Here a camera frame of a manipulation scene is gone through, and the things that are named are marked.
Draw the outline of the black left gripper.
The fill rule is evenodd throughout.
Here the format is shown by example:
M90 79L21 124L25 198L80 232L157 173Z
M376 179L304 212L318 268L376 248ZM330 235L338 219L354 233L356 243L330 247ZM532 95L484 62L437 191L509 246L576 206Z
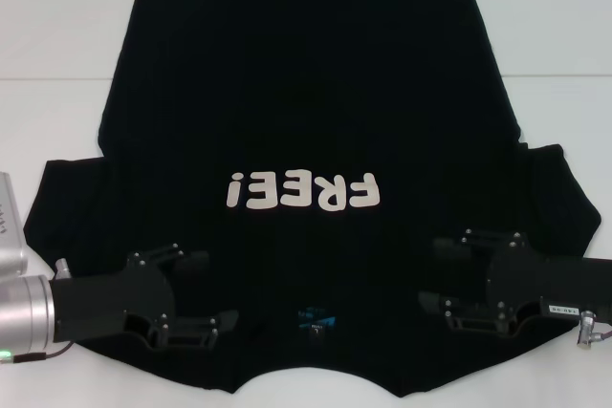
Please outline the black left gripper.
M54 342L79 342L129 333L152 349L213 350L231 333L237 310L206 317L176 316L167 275L206 271L209 254L178 243L138 250L117 272L50 282L55 309Z

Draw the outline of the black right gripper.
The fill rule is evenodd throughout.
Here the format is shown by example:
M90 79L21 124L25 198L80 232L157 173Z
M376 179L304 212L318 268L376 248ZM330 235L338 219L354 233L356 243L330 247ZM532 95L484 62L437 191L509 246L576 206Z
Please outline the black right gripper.
M467 228L457 237L432 242L438 259L490 259L486 299L466 300L423 291L425 313L441 316L454 331L515 335L535 316L611 323L611 262L606 259L545 255L522 232Z

